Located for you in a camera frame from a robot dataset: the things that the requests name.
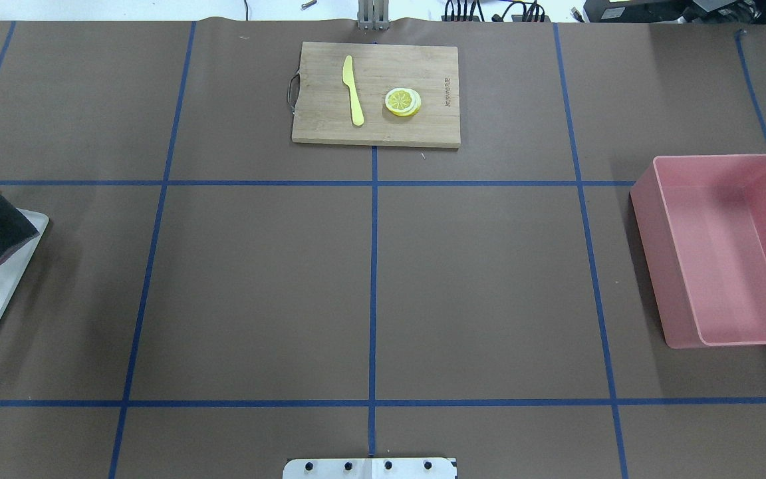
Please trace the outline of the bamboo cutting board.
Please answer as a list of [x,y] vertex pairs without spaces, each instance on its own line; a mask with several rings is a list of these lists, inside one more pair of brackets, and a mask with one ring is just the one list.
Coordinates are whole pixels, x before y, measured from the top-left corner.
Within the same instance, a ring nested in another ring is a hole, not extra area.
[[[342,82],[347,55],[365,123],[352,124],[348,90]],[[450,46],[302,43],[300,88],[292,140],[306,144],[447,148],[461,145],[459,49]],[[386,110],[386,93],[412,88],[422,108],[410,117]]]

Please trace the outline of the yellow lemon slices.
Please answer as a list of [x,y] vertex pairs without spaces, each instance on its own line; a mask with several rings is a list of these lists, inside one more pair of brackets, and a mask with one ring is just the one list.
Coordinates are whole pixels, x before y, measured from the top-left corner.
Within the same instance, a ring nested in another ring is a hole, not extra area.
[[386,93],[384,105],[396,117],[410,117],[422,108],[422,97],[412,88],[393,88]]

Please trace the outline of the yellow plastic knife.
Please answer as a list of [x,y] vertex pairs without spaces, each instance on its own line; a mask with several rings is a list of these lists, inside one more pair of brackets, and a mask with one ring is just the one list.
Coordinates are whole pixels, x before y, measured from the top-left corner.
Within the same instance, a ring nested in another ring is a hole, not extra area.
[[348,90],[350,104],[350,121],[356,127],[361,127],[365,123],[364,110],[362,109],[356,80],[354,77],[354,61],[352,55],[347,55],[342,64],[341,78],[343,84]]

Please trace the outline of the white mounting plate with bolts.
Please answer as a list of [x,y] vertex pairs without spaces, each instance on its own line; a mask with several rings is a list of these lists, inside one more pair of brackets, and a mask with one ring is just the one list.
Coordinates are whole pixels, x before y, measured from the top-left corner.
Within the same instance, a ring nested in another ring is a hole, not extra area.
[[457,478],[456,460],[444,457],[298,458],[283,478]]

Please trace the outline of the grey aluminium post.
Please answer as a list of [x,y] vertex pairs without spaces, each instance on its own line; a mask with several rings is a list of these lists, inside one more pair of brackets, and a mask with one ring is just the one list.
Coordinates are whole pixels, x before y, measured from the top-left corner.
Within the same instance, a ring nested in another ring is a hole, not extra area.
[[385,31],[391,27],[389,0],[360,0],[358,2],[358,29]]

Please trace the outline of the black monitor equipment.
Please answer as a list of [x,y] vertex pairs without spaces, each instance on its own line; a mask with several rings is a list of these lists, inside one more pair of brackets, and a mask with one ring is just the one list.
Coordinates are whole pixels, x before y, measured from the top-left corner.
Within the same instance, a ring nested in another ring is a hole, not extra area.
[[584,1],[590,23],[766,25],[766,1]]

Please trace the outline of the pink plastic bin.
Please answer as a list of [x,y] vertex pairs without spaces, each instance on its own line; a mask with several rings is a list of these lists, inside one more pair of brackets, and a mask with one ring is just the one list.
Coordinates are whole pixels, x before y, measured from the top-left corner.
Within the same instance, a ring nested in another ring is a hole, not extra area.
[[668,346],[766,345],[766,154],[658,156],[630,199]]

